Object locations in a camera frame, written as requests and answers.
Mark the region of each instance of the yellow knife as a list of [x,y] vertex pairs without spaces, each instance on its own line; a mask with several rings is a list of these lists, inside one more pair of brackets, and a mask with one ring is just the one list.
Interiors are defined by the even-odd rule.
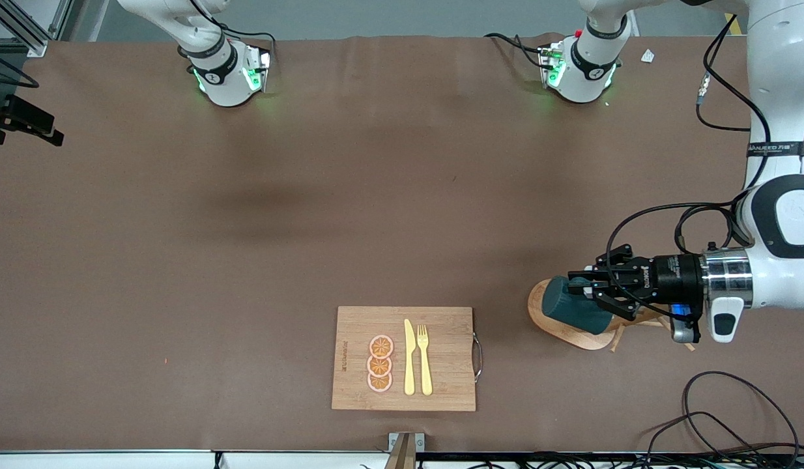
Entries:
[[416,335],[409,320],[405,320],[405,394],[414,395],[414,350]]

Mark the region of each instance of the gray wall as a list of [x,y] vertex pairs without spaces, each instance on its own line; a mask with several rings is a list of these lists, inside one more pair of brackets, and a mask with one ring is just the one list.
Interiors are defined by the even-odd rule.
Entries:
[[[87,9],[102,0],[87,0]],[[93,15],[84,21],[92,23]],[[571,33],[584,26],[576,0],[234,0],[220,21],[233,29],[267,31],[278,39],[431,35],[536,36]],[[642,35],[714,35],[723,13],[679,1],[637,12]],[[161,30],[110,0],[99,41],[166,41]]]

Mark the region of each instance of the metal frame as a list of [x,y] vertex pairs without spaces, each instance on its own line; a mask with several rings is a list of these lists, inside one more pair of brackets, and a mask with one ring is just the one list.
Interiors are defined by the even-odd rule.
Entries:
[[74,0],[60,0],[51,24],[45,29],[20,8],[14,0],[0,0],[0,24],[8,29],[15,40],[0,40],[0,48],[15,48],[23,44],[29,48],[29,57],[42,57],[48,41],[59,38],[66,16]]

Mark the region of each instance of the yellow fork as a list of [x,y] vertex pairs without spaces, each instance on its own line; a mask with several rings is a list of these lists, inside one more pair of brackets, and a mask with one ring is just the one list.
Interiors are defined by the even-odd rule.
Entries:
[[422,393],[431,395],[434,386],[431,383],[431,366],[428,366],[428,328],[424,324],[416,327],[416,344],[419,345],[422,358]]

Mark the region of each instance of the brown table surface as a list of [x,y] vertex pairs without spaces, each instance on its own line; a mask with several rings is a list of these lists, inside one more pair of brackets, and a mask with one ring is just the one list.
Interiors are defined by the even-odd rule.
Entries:
[[[768,391],[804,442],[804,311],[751,312],[694,353],[640,327],[616,354],[526,312],[628,214],[739,190],[747,136],[694,116],[708,41],[632,39],[588,105],[489,39],[284,42],[278,93],[237,109],[170,42],[52,44],[23,95],[65,146],[0,149],[0,450],[372,450],[407,430],[441,451],[641,450],[711,369]],[[741,89],[744,51],[730,38],[718,61]],[[748,121],[712,88],[712,121]],[[676,216],[620,242],[673,253]],[[690,222],[697,249],[721,237],[715,214]],[[331,410],[342,305],[473,307],[477,412]],[[745,438],[789,437],[751,392],[699,384],[692,406]],[[657,447],[702,449],[682,428]]]

